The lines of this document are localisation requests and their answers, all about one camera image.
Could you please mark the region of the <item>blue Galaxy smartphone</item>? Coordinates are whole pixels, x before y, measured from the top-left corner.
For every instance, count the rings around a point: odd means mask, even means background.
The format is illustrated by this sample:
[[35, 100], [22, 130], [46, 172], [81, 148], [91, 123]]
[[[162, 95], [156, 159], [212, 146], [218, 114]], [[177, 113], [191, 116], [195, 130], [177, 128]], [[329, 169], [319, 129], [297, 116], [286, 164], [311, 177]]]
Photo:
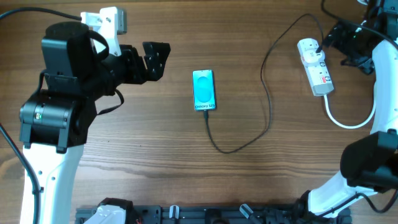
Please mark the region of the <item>blue Galaxy smartphone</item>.
[[193, 104], [196, 111], [215, 110], [216, 96], [212, 70], [192, 72]]

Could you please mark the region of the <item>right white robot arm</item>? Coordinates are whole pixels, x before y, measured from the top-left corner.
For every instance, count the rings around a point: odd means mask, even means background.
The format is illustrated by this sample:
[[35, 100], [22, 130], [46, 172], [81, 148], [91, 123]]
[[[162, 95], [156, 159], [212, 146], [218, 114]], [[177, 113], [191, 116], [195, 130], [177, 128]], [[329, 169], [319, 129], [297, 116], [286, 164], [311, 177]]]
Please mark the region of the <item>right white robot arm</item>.
[[343, 65], [375, 74], [368, 136], [349, 144], [339, 171], [322, 186], [306, 192], [292, 218], [305, 223], [336, 218], [358, 200], [397, 190], [397, 2], [366, 1], [362, 22], [336, 18], [321, 42], [302, 39], [297, 47], [315, 96], [327, 99], [334, 86], [324, 47], [345, 55]]

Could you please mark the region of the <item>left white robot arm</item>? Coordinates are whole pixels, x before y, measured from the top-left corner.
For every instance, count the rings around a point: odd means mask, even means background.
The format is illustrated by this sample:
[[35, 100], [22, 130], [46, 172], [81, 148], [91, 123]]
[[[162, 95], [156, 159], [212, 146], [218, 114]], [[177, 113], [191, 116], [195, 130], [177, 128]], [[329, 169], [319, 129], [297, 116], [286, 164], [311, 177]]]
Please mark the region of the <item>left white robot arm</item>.
[[68, 223], [76, 170], [99, 115], [96, 100], [118, 95], [119, 85], [162, 78], [170, 45], [144, 42], [143, 48], [145, 56], [131, 45], [112, 55], [105, 38], [81, 22], [46, 29], [46, 68], [19, 115], [26, 172], [35, 180], [25, 185], [34, 194], [34, 223]]

